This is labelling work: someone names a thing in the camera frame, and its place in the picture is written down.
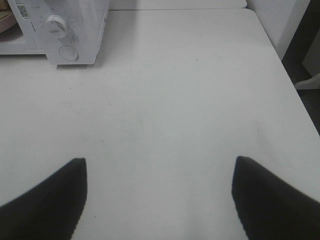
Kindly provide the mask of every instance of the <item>sticker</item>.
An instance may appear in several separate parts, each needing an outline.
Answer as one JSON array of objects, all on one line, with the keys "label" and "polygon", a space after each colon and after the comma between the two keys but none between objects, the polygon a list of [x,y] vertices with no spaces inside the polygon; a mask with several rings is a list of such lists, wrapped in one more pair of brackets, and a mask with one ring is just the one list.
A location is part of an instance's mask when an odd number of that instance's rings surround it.
[{"label": "sticker", "polygon": [[24,5],[24,1],[23,0],[15,0],[15,4],[21,14],[21,17],[23,17],[24,20],[29,20],[30,17],[28,15],[27,9]]}]

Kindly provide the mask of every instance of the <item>white appliance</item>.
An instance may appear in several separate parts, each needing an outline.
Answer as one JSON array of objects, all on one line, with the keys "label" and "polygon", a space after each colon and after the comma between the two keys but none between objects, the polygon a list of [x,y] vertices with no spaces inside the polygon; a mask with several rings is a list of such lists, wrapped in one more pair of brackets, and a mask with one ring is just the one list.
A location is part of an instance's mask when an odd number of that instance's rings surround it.
[{"label": "white appliance", "polygon": [[45,54],[51,64],[93,64],[109,0],[7,0],[18,25],[0,33],[0,55]]}]

